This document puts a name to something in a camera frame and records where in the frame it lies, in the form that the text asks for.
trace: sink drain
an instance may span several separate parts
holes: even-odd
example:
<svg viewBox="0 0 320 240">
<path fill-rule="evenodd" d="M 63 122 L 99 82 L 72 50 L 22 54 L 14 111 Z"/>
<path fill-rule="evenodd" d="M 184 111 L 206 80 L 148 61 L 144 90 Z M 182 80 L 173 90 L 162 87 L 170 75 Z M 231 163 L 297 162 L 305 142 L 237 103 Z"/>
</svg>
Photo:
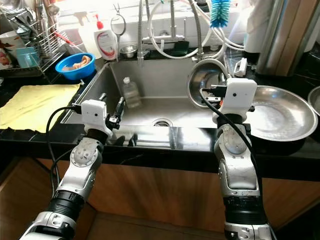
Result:
<svg viewBox="0 0 320 240">
<path fill-rule="evenodd" d="M 173 124 L 170 120 L 165 119 L 165 118 L 159 118 L 153 121 L 153 126 L 155 127 L 172 127 Z"/>
</svg>

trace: black countertop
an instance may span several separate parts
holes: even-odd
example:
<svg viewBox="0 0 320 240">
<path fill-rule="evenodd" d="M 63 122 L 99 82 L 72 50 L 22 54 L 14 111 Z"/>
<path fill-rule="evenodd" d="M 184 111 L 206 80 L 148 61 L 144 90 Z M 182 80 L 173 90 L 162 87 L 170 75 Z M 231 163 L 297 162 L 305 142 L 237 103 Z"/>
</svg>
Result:
<svg viewBox="0 0 320 240">
<path fill-rule="evenodd" d="M 247 75 L 254 79 L 258 85 L 270 85 L 287 89 L 307 99 L 309 92 L 320 85 L 320 61 L 317 56 L 318 46 L 303 56 L 296 73 L 292 77 L 270 77 L 255 75 L 250 60 L 248 61 Z M 241 57 L 242 53 L 232 51 L 232 57 Z M 48 70 L 48 79 L 52 84 L 70 84 L 54 70 Z M 93 76 L 84 79 L 71 102 L 81 94 Z M 46 78 L 5 79 L 0 86 L 0 107 L 14 96 L 23 85 L 48 84 Z M 50 140 L 56 157 L 73 148 L 84 134 L 82 124 L 62 124 L 58 119 L 50 131 Z M 214 145 L 216 130 L 204 129 L 211 136 Z M 294 142 L 270 142 L 259 138 L 252 138 L 252 145 L 257 153 L 256 161 L 263 177 L 283 178 L 294 180 L 320 181 L 320 143 L 316 140 L 320 136 L 316 131 L 306 139 Z M 45 134 L 31 130 L 0 129 L 0 149 L 5 150 L 7 156 L 31 156 L 35 158 L 50 158 L 46 144 Z M 218 161 L 209 151 L 190 151 L 179 149 L 156 149 L 127 147 L 121 145 L 107 145 L 103 152 L 103 163 L 124 164 L 132 166 L 178 169 L 187 171 L 200 171 L 217 173 Z"/>
</svg>

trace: blue bowl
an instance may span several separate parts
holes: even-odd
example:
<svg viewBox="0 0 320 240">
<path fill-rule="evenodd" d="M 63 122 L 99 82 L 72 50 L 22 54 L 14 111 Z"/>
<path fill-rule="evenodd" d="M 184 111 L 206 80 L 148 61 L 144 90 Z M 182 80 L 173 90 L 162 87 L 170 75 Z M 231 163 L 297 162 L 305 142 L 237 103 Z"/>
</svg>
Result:
<svg viewBox="0 0 320 240">
<path fill-rule="evenodd" d="M 88 56 L 91 61 L 78 69 L 71 70 L 71 71 L 63 71 L 64 67 L 72 67 L 75 63 L 80 63 L 83 56 Z M 77 53 L 71 56 L 66 57 L 65 59 L 61 60 L 56 66 L 55 70 L 62 74 L 66 79 L 69 80 L 80 80 L 85 77 L 88 77 L 95 71 L 95 55 L 91 53 Z"/>
</svg>

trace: dish soap bottle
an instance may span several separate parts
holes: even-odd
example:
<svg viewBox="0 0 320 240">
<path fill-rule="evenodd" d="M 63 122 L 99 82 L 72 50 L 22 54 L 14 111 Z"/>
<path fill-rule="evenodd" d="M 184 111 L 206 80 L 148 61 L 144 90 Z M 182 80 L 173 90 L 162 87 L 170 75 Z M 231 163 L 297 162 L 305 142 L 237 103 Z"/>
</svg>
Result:
<svg viewBox="0 0 320 240">
<path fill-rule="evenodd" d="M 123 79 L 123 83 L 123 96 L 127 107 L 132 109 L 140 106 L 141 99 L 136 83 L 130 81 L 128 76 Z"/>
<path fill-rule="evenodd" d="M 113 60 L 117 57 L 117 36 L 111 29 L 104 28 L 99 21 L 98 14 L 95 15 L 98 31 L 94 32 L 94 40 L 101 56 L 105 60 Z"/>
</svg>

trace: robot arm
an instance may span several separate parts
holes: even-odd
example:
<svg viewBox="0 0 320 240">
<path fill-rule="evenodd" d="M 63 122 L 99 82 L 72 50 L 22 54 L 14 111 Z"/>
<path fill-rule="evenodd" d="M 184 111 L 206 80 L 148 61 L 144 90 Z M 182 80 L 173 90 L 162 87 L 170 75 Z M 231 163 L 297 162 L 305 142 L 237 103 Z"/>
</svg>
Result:
<svg viewBox="0 0 320 240">
<path fill-rule="evenodd" d="M 55 191 L 48 208 L 39 213 L 20 240 L 71 240 L 76 222 L 93 188 L 102 152 L 112 129 L 119 128 L 124 109 L 120 98 L 113 116 L 107 114 L 106 103 L 86 100 L 81 104 L 86 136 L 72 150 L 70 165 Z"/>
<path fill-rule="evenodd" d="M 224 97 L 219 111 L 247 137 L 247 111 L 257 84 L 246 78 L 229 78 L 225 86 L 213 86 L 215 97 Z M 271 240 L 271 230 L 263 207 L 261 189 L 251 152 L 234 128 L 216 113 L 218 125 L 214 154 L 219 161 L 219 178 L 225 206 L 224 232 L 228 240 Z"/>
</svg>

